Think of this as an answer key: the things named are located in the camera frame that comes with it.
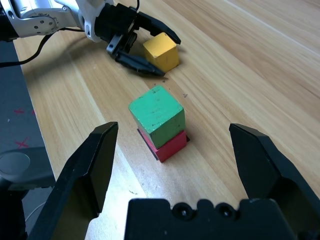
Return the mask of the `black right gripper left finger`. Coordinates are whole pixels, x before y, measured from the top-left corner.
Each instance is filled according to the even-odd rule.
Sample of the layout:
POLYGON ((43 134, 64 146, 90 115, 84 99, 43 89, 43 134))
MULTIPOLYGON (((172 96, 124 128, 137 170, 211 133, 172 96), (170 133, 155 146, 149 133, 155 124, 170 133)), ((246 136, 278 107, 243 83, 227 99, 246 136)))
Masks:
POLYGON ((83 240, 103 210, 119 125, 96 127, 65 163, 28 236, 30 240, 83 240))

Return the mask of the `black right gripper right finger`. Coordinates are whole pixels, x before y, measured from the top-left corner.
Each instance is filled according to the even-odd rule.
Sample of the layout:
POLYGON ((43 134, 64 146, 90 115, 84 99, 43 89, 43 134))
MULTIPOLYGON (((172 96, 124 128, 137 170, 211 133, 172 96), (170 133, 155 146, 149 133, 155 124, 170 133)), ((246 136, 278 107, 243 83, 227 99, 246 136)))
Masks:
POLYGON ((238 175, 250 199, 273 200, 295 237, 320 238, 320 199, 271 138, 232 123, 229 126, 238 175))

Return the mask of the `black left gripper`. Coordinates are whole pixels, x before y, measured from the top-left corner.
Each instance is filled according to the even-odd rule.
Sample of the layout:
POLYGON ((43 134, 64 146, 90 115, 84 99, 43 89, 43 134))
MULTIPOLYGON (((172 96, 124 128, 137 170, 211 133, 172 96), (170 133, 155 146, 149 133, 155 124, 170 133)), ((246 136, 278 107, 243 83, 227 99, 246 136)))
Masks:
POLYGON ((147 30, 151 36, 165 33, 174 43, 181 44, 178 35, 162 21, 141 11, 137 13, 136 8, 121 3, 104 5, 95 19, 94 31, 97 37, 108 43, 106 51, 117 63, 139 74, 163 77, 165 72, 145 58, 129 54, 138 37, 135 33, 135 19, 137 27, 147 30))

